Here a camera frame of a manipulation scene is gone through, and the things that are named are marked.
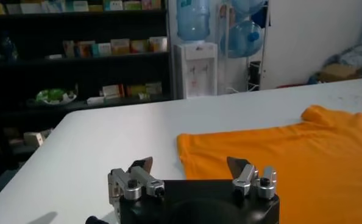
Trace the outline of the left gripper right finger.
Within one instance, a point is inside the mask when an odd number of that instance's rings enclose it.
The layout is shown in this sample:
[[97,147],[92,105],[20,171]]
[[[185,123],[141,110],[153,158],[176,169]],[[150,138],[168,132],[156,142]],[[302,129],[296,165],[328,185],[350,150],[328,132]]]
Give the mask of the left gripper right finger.
[[277,172],[272,166],[266,166],[260,177],[256,166],[246,159],[228,156],[227,165],[233,177],[233,191],[238,198],[244,199],[251,194],[265,200],[274,198]]

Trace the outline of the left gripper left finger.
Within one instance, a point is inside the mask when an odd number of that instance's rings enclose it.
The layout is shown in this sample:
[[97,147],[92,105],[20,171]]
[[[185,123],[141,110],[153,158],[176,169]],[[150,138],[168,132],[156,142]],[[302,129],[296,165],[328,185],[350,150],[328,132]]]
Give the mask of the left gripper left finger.
[[150,175],[153,158],[136,160],[125,172],[122,168],[112,169],[108,174],[108,199],[116,213],[120,213],[120,201],[138,201],[142,196],[162,199],[165,182]]

